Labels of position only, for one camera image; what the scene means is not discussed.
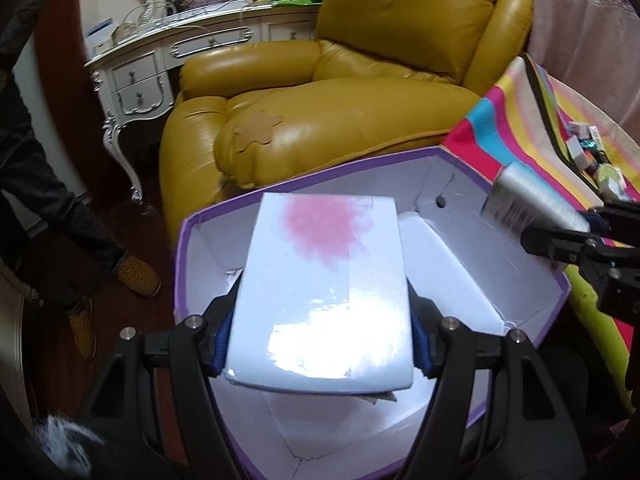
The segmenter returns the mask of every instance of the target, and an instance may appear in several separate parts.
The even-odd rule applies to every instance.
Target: brown shoe
[[[116,273],[118,281],[140,296],[152,298],[160,292],[160,278],[154,270],[135,256],[127,256]]]
[[[95,335],[92,327],[93,305],[89,298],[82,297],[73,310],[66,312],[76,348],[82,359],[91,360],[95,356]]]

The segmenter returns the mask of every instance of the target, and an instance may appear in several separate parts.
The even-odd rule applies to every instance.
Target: bolt
[[[184,324],[189,328],[193,328],[195,330],[202,325],[202,316],[198,316],[198,314],[193,314],[193,316],[189,316],[187,319],[184,320]]]
[[[515,328],[509,332],[509,337],[514,340],[516,343],[522,343],[527,340],[527,334],[525,334],[519,328]]]
[[[446,330],[452,332],[460,328],[460,322],[453,316],[443,317],[440,323]]]
[[[136,336],[136,329],[132,326],[126,326],[122,330],[120,330],[120,337],[125,341],[129,341]]]

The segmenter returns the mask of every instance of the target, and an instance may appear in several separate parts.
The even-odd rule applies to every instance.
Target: white fluffy object
[[[93,431],[53,415],[34,428],[34,437],[55,465],[66,474],[80,478],[89,478],[91,474],[91,463],[84,444],[104,445],[104,441]]]

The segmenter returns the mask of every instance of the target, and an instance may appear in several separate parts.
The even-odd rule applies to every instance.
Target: brown leather patch
[[[273,127],[281,122],[281,116],[271,116],[264,110],[246,118],[234,130],[236,150],[244,152],[252,142],[269,144],[273,139]]]

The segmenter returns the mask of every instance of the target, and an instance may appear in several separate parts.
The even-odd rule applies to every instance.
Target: person
[[[21,0],[0,34],[0,258],[12,270],[18,270],[28,241],[27,233],[1,192],[6,191],[51,229],[63,232],[130,290],[153,297],[161,286],[156,273],[116,243],[102,221],[56,177],[34,135],[13,68],[33,32],[42,3],[43,0]],[[92,359],[95,336],[91,300],[64,286],[48,286],[39,292],[46,302],[65,311],[80,355]]]

